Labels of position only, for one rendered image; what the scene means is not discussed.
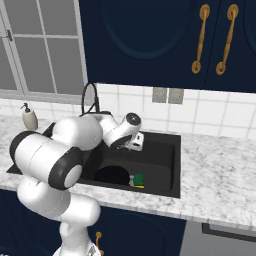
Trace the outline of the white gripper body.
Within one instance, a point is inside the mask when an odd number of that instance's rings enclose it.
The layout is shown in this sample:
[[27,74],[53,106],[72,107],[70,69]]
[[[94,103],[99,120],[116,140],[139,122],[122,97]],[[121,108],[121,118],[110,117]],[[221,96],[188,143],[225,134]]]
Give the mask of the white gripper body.
[[141,151],[143,149],[144,134],[139,132],[136,137],[127,145],[129,150]]

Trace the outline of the black sink basin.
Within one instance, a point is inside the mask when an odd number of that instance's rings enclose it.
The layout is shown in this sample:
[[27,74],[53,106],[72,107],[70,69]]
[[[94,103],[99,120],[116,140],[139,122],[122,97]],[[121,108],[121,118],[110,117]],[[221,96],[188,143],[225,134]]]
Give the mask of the black sink basin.
[[[56,123],[49,126],[42,135],[52,136]],[[141,151],[126,147],[110,148],[100,143],[96,148],[83,153],[82,173],[77,183],[103,186],[127,191],[136,191],[155,195],[180,196],[181,137],[161,133],[143,132],[144,143]],[[121,166],[129,176],[144,175],[144,187],[110,184],[96,181],[95,173],[106,166]]]

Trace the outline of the green and yellow sponge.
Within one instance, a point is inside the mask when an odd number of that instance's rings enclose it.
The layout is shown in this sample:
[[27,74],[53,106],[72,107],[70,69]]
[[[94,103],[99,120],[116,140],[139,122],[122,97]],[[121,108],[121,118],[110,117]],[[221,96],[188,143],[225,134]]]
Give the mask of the green and yellow sponge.
[[130,176],[129,185],[136,188],[144,187],[144,175],[143,174],[134,174]]

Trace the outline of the black pan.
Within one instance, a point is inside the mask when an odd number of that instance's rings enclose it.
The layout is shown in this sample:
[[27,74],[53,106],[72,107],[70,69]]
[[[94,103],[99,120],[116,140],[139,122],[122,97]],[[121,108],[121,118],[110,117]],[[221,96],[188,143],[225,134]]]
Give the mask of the black pan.
[[106,166],[101,168],[95,173],[94,179],[96,181],[118,185],[128,185],[130,182],[128,171],[121,166]]

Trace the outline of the navy base cupboard door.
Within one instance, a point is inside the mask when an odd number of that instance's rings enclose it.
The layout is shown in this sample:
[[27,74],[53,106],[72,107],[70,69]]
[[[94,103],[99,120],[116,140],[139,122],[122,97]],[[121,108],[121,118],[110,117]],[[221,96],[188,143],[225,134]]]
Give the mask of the navy base cupboard door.
[[128,210],[101,207],[98,221],[88,228],[104,256],[179,256],[186,221]]
[[10,256],[52,256],[60,223],[28,210],[14,191],[0,189],[0,248]]

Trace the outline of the beige soap dispenser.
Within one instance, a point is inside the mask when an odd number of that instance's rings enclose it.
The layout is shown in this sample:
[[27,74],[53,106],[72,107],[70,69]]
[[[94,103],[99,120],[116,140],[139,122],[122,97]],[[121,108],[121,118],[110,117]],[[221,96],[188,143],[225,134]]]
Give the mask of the beige soap dispenser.
[[37,130],[38,129],[38,119],[33,110],[28,106],[27,102],[23,103],[22,108],[24,109],[22,113],[23,123],[27,130]]

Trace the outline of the grey dishwasher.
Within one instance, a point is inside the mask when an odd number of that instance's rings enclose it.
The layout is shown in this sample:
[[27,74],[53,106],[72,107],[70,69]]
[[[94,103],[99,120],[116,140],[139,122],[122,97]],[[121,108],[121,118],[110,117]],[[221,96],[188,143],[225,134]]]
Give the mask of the grey dishwasher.
[[188,221],[180,256],[256,256],[256,231]]

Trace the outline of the white framed window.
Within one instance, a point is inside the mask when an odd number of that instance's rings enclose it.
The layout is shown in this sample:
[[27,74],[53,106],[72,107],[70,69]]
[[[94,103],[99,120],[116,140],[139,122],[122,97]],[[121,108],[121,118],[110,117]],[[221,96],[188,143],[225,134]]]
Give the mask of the white framed window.
[[86,82],[78,0],[0,0],[0,98],[77,104]]

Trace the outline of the grey wall socket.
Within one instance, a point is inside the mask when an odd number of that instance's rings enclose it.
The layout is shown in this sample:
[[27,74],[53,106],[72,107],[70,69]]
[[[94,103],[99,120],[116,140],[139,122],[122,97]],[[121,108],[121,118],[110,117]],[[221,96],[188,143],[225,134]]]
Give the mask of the grey wall socket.
[[184,97],[184,90],[180,88],[170,88],[169,89],[169,104],[182,104]]
[[154,103],[165,103],[167,101],[167,89],[154,87],[152,93],[152,101]]

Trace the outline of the navy wall cupboard door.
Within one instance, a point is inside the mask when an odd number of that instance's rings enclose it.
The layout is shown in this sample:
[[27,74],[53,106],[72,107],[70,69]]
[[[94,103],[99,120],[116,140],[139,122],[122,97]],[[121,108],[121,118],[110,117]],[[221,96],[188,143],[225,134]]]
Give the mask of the navy wall cupboard door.
[[[216,73],[216,65],[223,60],[223,52],[230,27],[227,10],[237,4],[233,39],[223,75]],[[221,0],[207,72],[206,89],[256,93],[256,0]]]
[[[88,80],[93,83],[201,89],[220,0],[79,0]],[[210,6],[201,70],[192,72]]]

